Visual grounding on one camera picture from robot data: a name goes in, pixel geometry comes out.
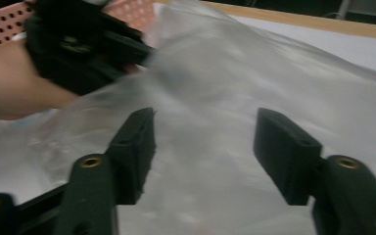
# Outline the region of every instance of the plastic sheet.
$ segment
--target plastic sheet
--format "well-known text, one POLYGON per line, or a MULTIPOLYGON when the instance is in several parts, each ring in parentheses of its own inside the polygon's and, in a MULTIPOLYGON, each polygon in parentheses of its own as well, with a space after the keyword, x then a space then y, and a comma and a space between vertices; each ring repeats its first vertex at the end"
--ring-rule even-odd
POLYGON ((82 97, 30 138, 53 182, 103 152, 127 116, 153 107, 158 151, 145 194, 119 207, 123 234, 315 234, 310 207, 284 203, 253 154, 257 109, 279 111, 376 174, 376 71, 249 28, 192 0, 148 33, 148 69, 82 97))

